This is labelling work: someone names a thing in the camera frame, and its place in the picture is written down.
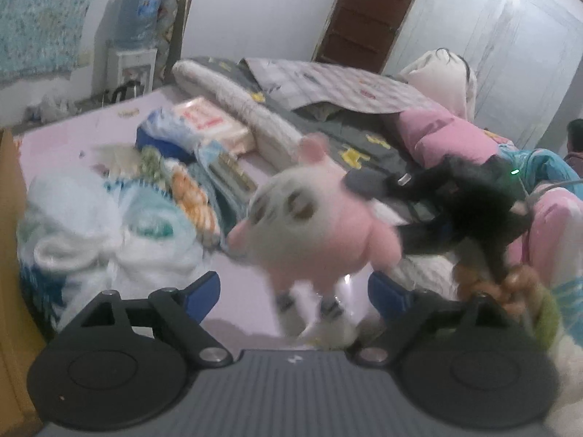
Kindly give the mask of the white plastic bag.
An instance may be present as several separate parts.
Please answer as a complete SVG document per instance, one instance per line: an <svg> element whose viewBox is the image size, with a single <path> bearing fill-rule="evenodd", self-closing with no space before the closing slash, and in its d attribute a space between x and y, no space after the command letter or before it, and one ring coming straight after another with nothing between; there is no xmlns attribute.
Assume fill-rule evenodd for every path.
<svg viewBox="0 0 583 437"><path fill-rule="evenodd" d="M45 339L103 291L145 299L182 289L210 259L169 194L85 171L34 178L16 236L22 295Z"/></svg>

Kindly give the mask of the pink plush toy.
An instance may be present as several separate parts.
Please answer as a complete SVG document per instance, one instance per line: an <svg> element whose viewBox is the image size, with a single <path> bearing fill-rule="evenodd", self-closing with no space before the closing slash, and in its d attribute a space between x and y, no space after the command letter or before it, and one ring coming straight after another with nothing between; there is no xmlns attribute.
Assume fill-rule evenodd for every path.
<svg viewBox="0 0 583 437"><path fill-rule="evenodd" d="M357 328L337 285L366 265L386 271L403 256L395 227L343 182L320 133L300 139L297 164L261 185L247 214L228 234L240 253L266 273L283 332L324 349L350 346Z"/></svg>

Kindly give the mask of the blue white plastic pouch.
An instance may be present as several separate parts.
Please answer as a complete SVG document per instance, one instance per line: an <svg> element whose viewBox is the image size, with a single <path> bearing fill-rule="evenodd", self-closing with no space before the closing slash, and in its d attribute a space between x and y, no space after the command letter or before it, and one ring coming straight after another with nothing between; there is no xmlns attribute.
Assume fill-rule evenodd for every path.
<svg viewBox="0 0 583 437"><path fill-rule="evenodd" d="M176 159L186 165L196 161L201 135L186 121L164 109L152 111L136 128L136 148L155 148L163 158Z"/></svg>

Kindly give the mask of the white water dispenser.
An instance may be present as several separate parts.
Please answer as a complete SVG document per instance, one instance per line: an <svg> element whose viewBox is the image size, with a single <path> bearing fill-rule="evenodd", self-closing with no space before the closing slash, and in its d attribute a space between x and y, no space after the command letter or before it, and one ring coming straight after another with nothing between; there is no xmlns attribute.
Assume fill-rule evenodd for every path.
<svg viewBox="0 0 583 437"><path fill-rule="evenodd" d="M136 81L143 87L143 93L151 92L156 56L156 48L120 50L110 47L107 57L106 89L112 94L122 84Z"/></svg>

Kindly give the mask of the brown cardboard box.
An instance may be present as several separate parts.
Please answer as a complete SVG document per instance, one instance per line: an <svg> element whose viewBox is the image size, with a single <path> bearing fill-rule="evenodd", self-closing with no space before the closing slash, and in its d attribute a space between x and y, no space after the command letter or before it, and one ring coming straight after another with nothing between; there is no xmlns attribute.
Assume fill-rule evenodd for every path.
<svg viewBox="0 0 583 437"><path fill-rule="evenodd" d="M16 229L26 206L17 142L1 130L1 434L32 436L42 427L27 391L44 340L21 295Z"/></svg>

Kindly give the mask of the rolled beige quilt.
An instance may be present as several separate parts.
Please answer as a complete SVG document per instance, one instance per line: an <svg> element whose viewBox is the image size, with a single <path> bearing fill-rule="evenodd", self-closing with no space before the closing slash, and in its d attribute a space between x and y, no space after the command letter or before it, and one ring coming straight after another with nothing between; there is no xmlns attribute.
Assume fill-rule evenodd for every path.
<svg viewBox="0 0 583 437"><path fill-rule="evenodd" d="M302 136L300 118L267 95L246 64L199 56L176 62L172 75L181 90L207 97L250 127L259 154L276 170L294 163Z"/></svg>

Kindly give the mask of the dark patterned blanket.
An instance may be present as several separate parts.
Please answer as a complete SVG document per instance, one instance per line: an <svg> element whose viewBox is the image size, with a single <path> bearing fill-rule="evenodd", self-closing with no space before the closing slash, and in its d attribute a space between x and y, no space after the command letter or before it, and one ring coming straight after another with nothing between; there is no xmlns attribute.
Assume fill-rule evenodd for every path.
<svg viewBox="0 0 583 437"><path fill-rule="evenodd" d="M193 59L212 73L218 74L250 95L264 97L257 107L266 107L302 134L321 132L330 141L331 157L344 169L353 169L358 161L389 174L414 174L422 167L406 151L396 129L397 114L360 114L341 109L326 121L318 121L306 107L286 109L269 92L263 91L248 65L228 59L199 56Z"/></svg>

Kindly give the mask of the blue water jug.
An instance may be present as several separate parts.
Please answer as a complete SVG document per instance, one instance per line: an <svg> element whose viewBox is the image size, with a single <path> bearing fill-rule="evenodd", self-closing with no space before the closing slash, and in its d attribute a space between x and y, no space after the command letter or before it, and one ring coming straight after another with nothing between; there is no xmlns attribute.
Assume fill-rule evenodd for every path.
<svg viewBox="0 0 583 437"><path fill-rule="evenodd" d="M141 50L152 45L161 0L120 0L113 46Z"/></svg>

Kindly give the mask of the brown wooden door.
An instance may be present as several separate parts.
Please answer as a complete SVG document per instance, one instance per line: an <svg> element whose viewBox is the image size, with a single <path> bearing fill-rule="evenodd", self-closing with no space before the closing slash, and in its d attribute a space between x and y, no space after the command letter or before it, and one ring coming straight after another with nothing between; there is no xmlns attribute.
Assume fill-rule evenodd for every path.
<svg viewBox="0 0 583 437"><path fill-rule="evenodd" d="M337 0L316 62L379 73L414 0Z"/></svg>

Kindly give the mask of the electric kettle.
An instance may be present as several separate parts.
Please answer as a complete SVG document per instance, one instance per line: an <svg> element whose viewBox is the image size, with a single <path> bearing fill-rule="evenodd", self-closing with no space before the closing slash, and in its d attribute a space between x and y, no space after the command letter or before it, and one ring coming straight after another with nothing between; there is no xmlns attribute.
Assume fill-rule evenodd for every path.
<svg viewBox="0 0 583 437"><path fill-rule="evenodd" d="M144 86L137 80L129 80L115 88L111 93L111 103L118 104L143 95Z"/></svg>

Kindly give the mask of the green patterned small pack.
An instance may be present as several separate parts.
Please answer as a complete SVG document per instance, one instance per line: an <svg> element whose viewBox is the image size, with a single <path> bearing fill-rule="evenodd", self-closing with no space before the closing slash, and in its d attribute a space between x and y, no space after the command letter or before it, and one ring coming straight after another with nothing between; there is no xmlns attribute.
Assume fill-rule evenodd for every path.
<svg viewBox="0 0 583 437"><path fill-rule="evenodd" d="M165 185L169 178L165 159L153 146L145 146L140 151L139 178L153 185Z"/></svg>

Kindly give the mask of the pink quilt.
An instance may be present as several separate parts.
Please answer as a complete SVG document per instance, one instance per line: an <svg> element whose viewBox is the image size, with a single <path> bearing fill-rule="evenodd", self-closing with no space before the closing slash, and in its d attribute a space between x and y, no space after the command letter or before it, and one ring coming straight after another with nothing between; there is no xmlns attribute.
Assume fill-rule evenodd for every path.
<svg viewBox="0 0 583 437"><path fill-rule="evenodd" d="M519 150L510 140L444 110L403 111L396 127L408 153L424 168L446 155L477 164L498 155L518 172L528 194L554 184L535 202L532 228L508 247L507 257L510 263L533 266L548 287L582 277L582 178L558 154Z"/></svg>

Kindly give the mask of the checkered grey sheet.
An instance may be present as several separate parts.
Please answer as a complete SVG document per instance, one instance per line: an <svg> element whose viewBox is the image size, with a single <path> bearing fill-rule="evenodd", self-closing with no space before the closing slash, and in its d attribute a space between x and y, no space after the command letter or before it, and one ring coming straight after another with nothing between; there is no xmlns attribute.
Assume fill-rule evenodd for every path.
<svg viewBox="0 0 583 437"><path fill-rule="evenodd" d="M290 111L320 103L361 114L438 106L408 84L362 69L269 58L245 62L262 90Z"/></svg>

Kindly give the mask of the orange white striped towel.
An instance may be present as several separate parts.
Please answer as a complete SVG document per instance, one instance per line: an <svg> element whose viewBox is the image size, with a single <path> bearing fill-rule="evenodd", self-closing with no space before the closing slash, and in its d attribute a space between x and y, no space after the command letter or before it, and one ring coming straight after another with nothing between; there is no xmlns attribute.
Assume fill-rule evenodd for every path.
<svg viewBox="0 0 583 437"><path fill-rule="evenodd" d="M211 206L207 192L181 163L172 168L171 192L175 202L195 227L200 241L207 247L216 246L220 240L218 216Z"/></svg>

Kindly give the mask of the pink tissue pack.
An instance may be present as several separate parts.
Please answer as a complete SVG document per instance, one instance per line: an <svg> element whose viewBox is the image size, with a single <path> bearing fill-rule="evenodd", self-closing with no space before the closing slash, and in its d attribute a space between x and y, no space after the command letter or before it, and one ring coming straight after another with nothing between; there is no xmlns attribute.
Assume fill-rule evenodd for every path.
<svg viewBox="0 0 583 437"><path fill-rule="evenodd" d="M251 129L205 97L177 104L172 111L204 141L218 141L234 156L247 154L256 148Z"/></svg>

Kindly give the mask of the floral teal wall cloth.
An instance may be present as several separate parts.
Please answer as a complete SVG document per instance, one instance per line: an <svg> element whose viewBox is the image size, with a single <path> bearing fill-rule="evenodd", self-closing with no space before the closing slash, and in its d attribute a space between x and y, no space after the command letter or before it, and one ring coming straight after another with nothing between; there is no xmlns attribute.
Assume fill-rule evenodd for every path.
<svg viewBox="0 0 583 437"><path fill-rule="evenodd" d="M1 0L1 81L70 72L91 0Z"/></svg>

